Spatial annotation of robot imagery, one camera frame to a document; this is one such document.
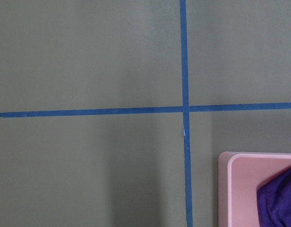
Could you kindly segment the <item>purple microfiber cloth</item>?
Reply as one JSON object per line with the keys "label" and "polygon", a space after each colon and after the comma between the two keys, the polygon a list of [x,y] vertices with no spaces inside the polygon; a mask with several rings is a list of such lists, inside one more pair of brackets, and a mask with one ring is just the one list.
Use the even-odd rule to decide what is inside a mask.
{"label": "purple microfiber cloth", "polygon": [[291,168],[257,190],[261,227],[291,227]]}

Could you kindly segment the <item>pink plastic box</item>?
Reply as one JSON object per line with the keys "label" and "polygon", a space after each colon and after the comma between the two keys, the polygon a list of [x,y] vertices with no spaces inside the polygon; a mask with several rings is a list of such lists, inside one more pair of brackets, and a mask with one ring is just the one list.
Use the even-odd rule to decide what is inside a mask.
{"label": "pink plastic box", "polygon": [[218,157],[218,226],[258,227],[258,188],[290,167],[291,153],[221,153]]}

